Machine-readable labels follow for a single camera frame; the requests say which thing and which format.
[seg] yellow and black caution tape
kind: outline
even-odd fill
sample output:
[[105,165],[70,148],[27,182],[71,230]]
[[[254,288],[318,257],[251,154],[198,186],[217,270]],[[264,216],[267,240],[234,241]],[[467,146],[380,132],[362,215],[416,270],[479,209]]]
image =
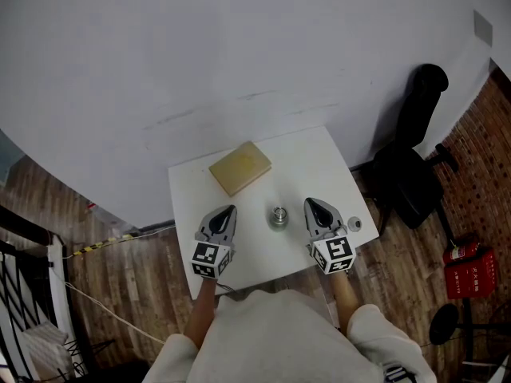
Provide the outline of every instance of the yellow and black caution tape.
[[94,251],[99,248],[111,246],[112,244],[122,243],[123,241],[129,241],[130,239],[135,239],[137,237],[133,237],[131,234],[124,234],[122,237],[116,239],[115,237],[109,237],[105,241],[100,241],[99,243],[95,243],[92,246],[87,246],[82,248],[81,250],[75,251],[73,255],[82,255],[86,252]]

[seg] yellow book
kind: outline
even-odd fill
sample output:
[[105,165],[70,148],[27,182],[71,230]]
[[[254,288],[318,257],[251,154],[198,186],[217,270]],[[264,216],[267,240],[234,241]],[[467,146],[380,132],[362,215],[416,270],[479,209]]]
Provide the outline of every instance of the yellow book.
[[209,167],[209,171],[230,196],[270,169],[271,161],[252,142],[242,144]]

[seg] chair backrest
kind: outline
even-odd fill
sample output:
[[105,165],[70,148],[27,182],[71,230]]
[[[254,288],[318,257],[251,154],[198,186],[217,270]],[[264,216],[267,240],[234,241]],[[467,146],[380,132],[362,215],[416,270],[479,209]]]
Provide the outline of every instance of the chair backrest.
[[394,149],[412,148],[422,142],[440,93],[448,86],[447,75],[439,66],[424,64],[419,68],[414,89],[399,113]]

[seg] red brick wall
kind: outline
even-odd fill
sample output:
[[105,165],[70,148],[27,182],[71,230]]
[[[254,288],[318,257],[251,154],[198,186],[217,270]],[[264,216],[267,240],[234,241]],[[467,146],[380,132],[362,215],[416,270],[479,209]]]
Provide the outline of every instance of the red brick wall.
[[[445,190],[443,205],[454,236],[476,232],[493,247],[498,288],[472,300],[474,322],[487,322],[509,300],[511,279],[511,84],[499,69],[443,144],[460,169],[436,167]],[[476,351],[484,356],[484,348]]]

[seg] red fire extinguisher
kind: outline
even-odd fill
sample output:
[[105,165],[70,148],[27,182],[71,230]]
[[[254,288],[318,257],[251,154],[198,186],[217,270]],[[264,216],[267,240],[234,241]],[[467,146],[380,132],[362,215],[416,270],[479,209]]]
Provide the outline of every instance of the red fire extinguisher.
[[452,247],[444,251],[444,263],[450,264],[464,259],[471,259],[477,254],[477,249],[480,246],[477,237],[471,236],[468,239],[461,240],[457,243],[451,240]]

